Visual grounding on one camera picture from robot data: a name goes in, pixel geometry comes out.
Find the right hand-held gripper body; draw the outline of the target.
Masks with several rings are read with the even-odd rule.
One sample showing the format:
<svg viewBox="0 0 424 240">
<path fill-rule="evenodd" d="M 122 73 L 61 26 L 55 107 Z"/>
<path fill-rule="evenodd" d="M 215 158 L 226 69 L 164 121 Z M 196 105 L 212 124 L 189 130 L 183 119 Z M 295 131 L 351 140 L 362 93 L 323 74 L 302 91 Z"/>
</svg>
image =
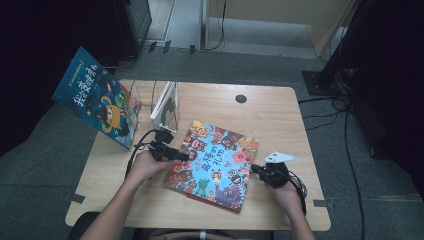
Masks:
<svg viewBox="0 0 424 240">
<path fill-rule="evenodd" d="M 273 151 L 265 159 L 265 176 L 263 181 L 273 188 L 280 188 L 289 181 L 287 161 L 296 160 L 297 157 L 278 151 Z"/>
</svg>

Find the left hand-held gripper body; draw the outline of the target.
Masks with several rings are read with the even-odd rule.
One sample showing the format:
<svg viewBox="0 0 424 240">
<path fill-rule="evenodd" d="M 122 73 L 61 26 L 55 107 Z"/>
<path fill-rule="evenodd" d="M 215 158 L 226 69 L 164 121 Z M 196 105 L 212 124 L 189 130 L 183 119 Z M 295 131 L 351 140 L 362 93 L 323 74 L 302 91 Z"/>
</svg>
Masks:
<svg viewBox="0 0 424 240">
<path fill-rule="evenodd" d="M 156 161 L 171 161 L 172 150 L 168 144 L 174 139 L 167 130 L 157 130 L 154 139 L 148 149 Z"/>
</svg>

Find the light blue animals picture book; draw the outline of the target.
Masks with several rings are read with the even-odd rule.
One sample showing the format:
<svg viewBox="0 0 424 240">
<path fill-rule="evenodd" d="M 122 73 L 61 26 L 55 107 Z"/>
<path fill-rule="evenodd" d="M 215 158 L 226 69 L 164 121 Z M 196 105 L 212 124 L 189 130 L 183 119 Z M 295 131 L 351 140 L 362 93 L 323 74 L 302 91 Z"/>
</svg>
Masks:
<svg viewBox="0 0 424 240">
<path fill-rule="evenodd" d="M 242 209 L 258 145 L 254 138 L 194 120 L 181 145 L 190 160 L 174 164 L 164 185 Z"/>
</svg>

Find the clear acrylic book rack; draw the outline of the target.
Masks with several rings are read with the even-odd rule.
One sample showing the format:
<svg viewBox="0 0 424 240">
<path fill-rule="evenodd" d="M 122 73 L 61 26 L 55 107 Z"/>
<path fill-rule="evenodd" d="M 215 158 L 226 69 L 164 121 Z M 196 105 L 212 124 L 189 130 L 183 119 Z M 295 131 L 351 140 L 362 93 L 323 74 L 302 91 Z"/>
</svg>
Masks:
<svg viewBox="0 0 424 240">
<path fill-rule="evenodd" d="M 150 115 L 168 81 L 121 80 L 120 84 L 129 91 L 129 107 L 139 107 L 138 122 L 151 121 Z"/>
</svg>

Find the white caterpillar picture book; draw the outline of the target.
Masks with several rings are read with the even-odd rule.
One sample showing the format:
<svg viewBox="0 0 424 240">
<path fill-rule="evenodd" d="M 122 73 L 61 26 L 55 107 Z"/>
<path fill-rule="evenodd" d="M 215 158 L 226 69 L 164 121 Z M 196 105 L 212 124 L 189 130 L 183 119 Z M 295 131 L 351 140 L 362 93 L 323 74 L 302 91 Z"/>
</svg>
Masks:
<svg viewBox="0 0 424 240">
<path fill-rule="evenodd" d="M 150 115 L 153 127 L 166 129 L 173 133 L 178 131 L 179 93 L 178 84 L 168 81 Z"/>
</svg>

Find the dark blue monster picture book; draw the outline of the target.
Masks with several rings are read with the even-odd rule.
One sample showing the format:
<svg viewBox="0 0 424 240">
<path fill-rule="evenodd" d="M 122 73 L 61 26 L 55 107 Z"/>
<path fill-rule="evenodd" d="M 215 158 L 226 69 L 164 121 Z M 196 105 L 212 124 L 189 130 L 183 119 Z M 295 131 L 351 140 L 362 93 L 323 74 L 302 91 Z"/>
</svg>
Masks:
<svg viewBox="0 0 424 240">
<path fill-rule="evenodd" d="M 129 149 L 138 125 L 141 100 L 87 50 L 80 47 L 52 99 L 101 133 Z"/>
</svg>

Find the person's right hand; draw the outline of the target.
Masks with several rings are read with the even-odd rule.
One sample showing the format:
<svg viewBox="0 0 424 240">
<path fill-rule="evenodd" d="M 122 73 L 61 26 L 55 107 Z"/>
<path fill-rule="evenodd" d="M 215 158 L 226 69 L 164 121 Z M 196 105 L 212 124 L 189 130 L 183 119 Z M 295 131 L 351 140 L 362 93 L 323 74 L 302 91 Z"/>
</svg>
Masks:
<svg viewBox="0 0 424 240">
<path fill-rule="evenodd" d="M 292 183 L 286 183 L 281 188 L 271 188 L 271 192 L 288 215 L 303 213 L 301 200 Z"/>
</svg>

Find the person's left hand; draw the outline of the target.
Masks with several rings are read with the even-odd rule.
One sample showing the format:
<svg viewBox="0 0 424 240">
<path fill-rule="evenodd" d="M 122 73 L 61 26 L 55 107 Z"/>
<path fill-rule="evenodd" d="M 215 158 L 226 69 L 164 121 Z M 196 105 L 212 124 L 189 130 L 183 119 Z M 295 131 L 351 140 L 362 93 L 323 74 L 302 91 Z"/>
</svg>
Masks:
<svg viewBox="0 0 424 240">
<path fill-rule="evenodd" d="M 149 151 L 142 151 L 136 155 L 132 168 L 127 176 L 136 185 L 140 186 L 145 180 L 152 178 L 162 170 L 169 168 L 173 161 L 156 161 Z"/>
</svg>

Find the black metal stand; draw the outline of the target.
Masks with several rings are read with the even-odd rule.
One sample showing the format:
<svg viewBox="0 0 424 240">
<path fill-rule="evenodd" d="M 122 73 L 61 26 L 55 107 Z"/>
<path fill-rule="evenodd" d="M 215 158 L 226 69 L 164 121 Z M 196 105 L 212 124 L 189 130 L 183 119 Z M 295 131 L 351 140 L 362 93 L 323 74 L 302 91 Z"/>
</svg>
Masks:
<svg viewBox="0 0 424 240">
<path fill-rule="evenodd" d="M 326 66 L 320 71 L 303 71 L 302 77 L 306 84 L 307 90 L 310 95 L 340 95 L 339 87 L 336 83 L 336 74 L 343 68 L 352 67 L 354 45 L 357 42 L 358 27 L 363 20 L 361 10 L 363 4 L 362 0 L 356 0 L 359 6 L 359 11 L 354 12 L 351 20 L 347 26 L 345 35 L 340 39 L 337 48 L 331 55 Z"/>
</svg>

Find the dark cabinet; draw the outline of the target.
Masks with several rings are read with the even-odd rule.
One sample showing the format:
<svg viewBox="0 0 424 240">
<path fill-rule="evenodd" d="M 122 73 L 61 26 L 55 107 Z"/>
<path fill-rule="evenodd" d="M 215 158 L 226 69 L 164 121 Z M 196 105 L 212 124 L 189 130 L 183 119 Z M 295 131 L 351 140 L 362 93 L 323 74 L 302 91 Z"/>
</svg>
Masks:
<svg viewBox="0 0 424 240">
<path fill-rule="evenodd" d="M 152 23 L 148 0 L 114 0 L 128 57 L 137 58 Z"/>
</svg>

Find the light wooden cabinet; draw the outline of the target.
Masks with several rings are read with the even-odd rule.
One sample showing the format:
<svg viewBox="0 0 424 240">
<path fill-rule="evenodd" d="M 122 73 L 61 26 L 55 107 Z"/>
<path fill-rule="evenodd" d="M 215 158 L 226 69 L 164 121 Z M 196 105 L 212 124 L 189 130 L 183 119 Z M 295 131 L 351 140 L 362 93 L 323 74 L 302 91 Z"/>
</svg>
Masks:
<svg viewBox="0 0 424 240">
<path fill-rule="evenodd" d="M 305 25 L 318 57 L 347 22 L 359 0 L 203 0 L 208 46 L 209 19 L 220 18 Z"/>
</svg>

